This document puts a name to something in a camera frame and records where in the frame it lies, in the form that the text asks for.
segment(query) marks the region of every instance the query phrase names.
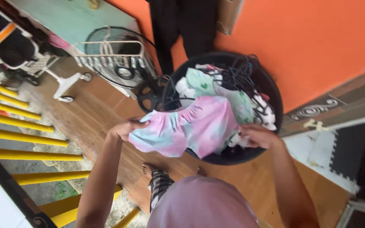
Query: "person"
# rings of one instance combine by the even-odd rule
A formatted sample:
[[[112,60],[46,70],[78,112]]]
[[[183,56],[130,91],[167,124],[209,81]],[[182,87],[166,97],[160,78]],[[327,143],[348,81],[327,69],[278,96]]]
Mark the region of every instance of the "person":
[[[123,141],[134,129],[145,128],[149,122],[130,118],[109,130],[102,152],[91,171],[82,193],[77,213],[77,228],[103,228],[108,218],[118,174]],[[303,184],[285,143],[260,125],[240,126],[249,146],[271,151],[278,209],[287,228],[318,228],[312,199]],[[258,227],[250,205],[241,193],[222,180],[204,177],[199,169],[174,183],[163,170],[144,164],[143,174],[152,177],[148,228],[179,227]]]

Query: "pink and blue tie-dye fabric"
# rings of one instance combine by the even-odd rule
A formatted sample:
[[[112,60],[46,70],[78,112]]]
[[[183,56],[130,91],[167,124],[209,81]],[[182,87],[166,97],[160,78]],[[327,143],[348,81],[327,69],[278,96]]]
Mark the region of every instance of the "pink and blue tie-dye fabric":
[[[145,121],[150,125],[130,133],[129,142],[142,152],[158,151],[165,157],[181,157],[189,147],[202,159],[223,149],[238,128],[222,96],[200,96],[180,111],[152,111],[142,118]]]

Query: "wooden floor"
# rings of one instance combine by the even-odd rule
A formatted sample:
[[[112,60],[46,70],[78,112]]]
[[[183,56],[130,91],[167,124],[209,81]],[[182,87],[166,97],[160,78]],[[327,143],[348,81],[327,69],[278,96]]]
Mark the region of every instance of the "wooden floor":
[[[76,72],[87,71],[79,68],[72,58],[59,60],[52,68],[61,77],[69,77]],[[53,99],[58,83],[52,76],[43,75],[39,87],[26,86],[30,94],[31,105],[43,108],[43,115],[53,121],[54,126],[63,132],[69,140],[84,151],[86,158],[94,162],[101,151],[102,143],[108,130],[125,118],[144,115],[137,102],[125,97],[99,77],[91,82],[80,80],[68,95],[75,97],[71,103]],[[204,167],[208,175],[233,184],[251,204],[259,219],[274,228],[282,227],[277,209],[270,152],[258,158],[235,166],[217,166],[203,163],[184,153],[181,158],[164,158],[158,153],[142,153],[130,143],[124,143],[118,173],[118,182],[130,191],[141,177],[141,165],[149,162],[158,168],[169,170],[175,180],[194,174],[198,166]],[[313,170],[296,162],[297,168],[305,182],[317,208],[321,227],[333,228],[344,209],[347,193]],[[140,179],[132,191],[134,201],[146,204],[150,200],[142,186],[148,179]]]

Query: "baby stroller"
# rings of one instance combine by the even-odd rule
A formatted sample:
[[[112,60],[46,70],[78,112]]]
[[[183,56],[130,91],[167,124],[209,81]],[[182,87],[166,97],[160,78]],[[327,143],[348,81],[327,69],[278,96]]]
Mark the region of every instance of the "baby stroller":
[[[60,101],[71,102],[74,98],[63,94],[77,80],[90,81],[92,76],[89,73],[76,73],[69,78],[59,77],[49,69],[58,59],[59,57],[55,55],[41,54],[38,44],[32,39],[32,34],[13,23],[0,11],[0,64],[7,69],[5,71],[7,76],[14,74],[36,86],[38,77],[47,72],[59,83],[53,97]]]

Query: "orange wall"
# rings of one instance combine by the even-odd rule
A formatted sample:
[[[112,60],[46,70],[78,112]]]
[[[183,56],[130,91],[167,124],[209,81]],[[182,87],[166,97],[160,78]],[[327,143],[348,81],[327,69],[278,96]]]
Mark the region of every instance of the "orange wall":
[[[153,39],[145,0],[107,0],[136,18]],[[217,49],[256,54],[277,80],[290,111],[365,73],[365,1],[244,0],[233,33],[218,33]],[[187,60],[180,38],[174,68]]]

